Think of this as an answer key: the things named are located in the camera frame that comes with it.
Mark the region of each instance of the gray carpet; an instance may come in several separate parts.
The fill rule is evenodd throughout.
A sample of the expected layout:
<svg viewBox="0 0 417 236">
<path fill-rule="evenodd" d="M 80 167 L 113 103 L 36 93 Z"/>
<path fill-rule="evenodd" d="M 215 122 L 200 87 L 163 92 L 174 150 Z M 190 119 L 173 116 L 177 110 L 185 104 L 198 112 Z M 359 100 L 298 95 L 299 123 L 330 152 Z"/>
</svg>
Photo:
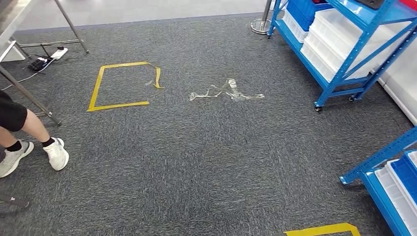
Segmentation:
<svg viewBox="0 0 417 236">
<path fill-rule="evenodd" d="M 0 235 L 283 236 L 343 222 L 362 236 L 392 235 L 362 185 L 338 177 L 411 124 L 379 85 L 362 101 L 333 98 L 316 113 L 320 87 L 280 36 L 250 31 L 255 16 L 81 27 L 89 55 L 71 45 L 24 82 L 62 120 L 43 118 L 71 159 L 57 173 L 37 145 L 0 179 L 0 191 L 31 201 L 0 206 Z M 67 28 L 17 35 L 71 37 Z M 143 60 L 162 68 L 164 90 L 145 86 L 149 68 L 109 69 L 97 105 L 149 105 L 86 111 L 100 66 Z M 4 65 L 23 78 L 27 63 Z M 188 101 L 228 77 L 265 98 Z M 37 111 L 15 88 L 8 93 Z"/>
</svg>

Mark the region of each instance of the clear plastic tape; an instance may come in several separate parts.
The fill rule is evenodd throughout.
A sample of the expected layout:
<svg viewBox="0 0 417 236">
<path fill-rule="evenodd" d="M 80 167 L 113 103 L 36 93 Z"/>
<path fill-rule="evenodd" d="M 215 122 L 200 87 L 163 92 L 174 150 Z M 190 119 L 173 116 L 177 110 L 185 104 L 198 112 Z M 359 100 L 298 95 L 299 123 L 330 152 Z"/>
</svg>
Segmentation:
<svg viewBox="0 0 417 236">
<path fill-rule="evenodd" d="M 207 90 L 205 95 L 198 95 L 197 93 L 192 92 L 190 94 L 190 101 L 198 97 L 218 97 L 222 93 L 229 95 L 233 100 L 236 100 L 236 101 L 260 99 L 260 98 L 265 97 L 263 94 L 256 94 L 254 96 L 243 95 L 243 93 L 238 91 L 236 80 L 228 78 L 221 88 L 216 87 L 215 85 L 210 85 L 210 88 Z"/>
</svg>

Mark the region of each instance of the shoe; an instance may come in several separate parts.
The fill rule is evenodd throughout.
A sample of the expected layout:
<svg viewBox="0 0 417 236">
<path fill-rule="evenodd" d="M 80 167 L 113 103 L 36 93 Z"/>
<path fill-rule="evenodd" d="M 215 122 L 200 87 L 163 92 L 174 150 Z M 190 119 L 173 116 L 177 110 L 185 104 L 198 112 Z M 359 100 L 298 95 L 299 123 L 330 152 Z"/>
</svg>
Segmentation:
<svg viewBox="0 0 417 236">
<path fill-rule="evenodd" d="M 64 141 L 60 138 L 52 138 L 55 142 L 43 149 L 48 154 L 49 163 L 56 171 L 64 169 L 68 164 L 69 155 L 64 149 Z"/>
<path fill-rule="evenodd" d="M 19 151 L 7 151 L 4 160 L 0 163 L 0 178 L 6 177 L 11 174 L 19 165 L 20 159 L 27 156 L 33 150 L 32 142 L 25 142 L 19 140 L 22 148 Z"/>
</svg>

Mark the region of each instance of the power strip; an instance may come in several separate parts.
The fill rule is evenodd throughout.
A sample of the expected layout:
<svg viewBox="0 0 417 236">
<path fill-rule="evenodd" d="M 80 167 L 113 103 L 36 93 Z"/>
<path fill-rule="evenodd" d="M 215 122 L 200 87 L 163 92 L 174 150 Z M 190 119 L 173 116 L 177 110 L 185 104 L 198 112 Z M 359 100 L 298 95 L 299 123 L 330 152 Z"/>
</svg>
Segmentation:
<svg viewBox="0 0 417 236">
<path fill-rule="evenodd" d="M 66 52 L 68 52 L 67 48 L 64 48 L 64 47 L 62 47 L 61 49 L 58 48 L 58 50 L 54 52 L 54 54 L 52 54 L 51 58 L 55 60 L 59 60 L 62 58 L 62 56 L 65 55 Z"/>
</svg>

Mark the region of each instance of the floor marking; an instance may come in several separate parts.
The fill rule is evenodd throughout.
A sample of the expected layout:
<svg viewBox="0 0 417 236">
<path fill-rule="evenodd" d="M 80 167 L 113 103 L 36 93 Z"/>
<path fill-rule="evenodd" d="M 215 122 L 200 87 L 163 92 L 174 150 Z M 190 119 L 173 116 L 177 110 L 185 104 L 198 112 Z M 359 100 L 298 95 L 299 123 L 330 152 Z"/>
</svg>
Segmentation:
<svg viewBox="0 0 417 236">
<path fill-rule="evenodd" d="M 315 228 L 307 228 L 303 230 L 294 230 L 284 232 L 287 236 L 317 236 L 317 235 L 327 235 L 341 232 L 351 232 L 353 236 L 360 236 L 359 231 L 356 226 L 353 226 L 349 223 L 341 223 L 335 225 L 326 225 Z"/>
<path fill-rule="evenodd" d="M 154 66 L 147 61 L 140 61 L 140 62 L 133 62 L 133 63 L 123 63 L 123 64 L 114 64 L 114 65 L 104 65 L 104 66 L 100 67 L 100 71 L 98 72 L 97 80 L 95 81 L 94 90 L 92 92 L 89 108 L 87 109 L 87 111 L 88 112 L 94 112 L 94 111 L 117 108 L 117 107 L 130 107 L 130 106 L 138 106 L 138 105 L 148 105 L 149 104 L 148 101 L 143 101 L 143 102 L 122 103 L 122 104 L 114 104 L 114 105 L 98 106 L 98 107 L 95 106 L 95 102 L 96 102 L 97 96 L 98 96 L 98 91 L 100 89 L 101 80 L 103 79 L 104 70 L 105 69 L 110 69 L 110 68 L 116 68 L 116 67 L 126 67 L 126 66 L 136 66 L 136 65 L 151 65 L 151 66 L 153 66 L 155 68 L 155 82 L 154 82 L 153 85 L 158 89 L 163 89 L 163 87 L 161 87 L 159 85 L 159 78 L 161 76 L 161 68 L 159 68 L 157 66 Z"/>
</svg>

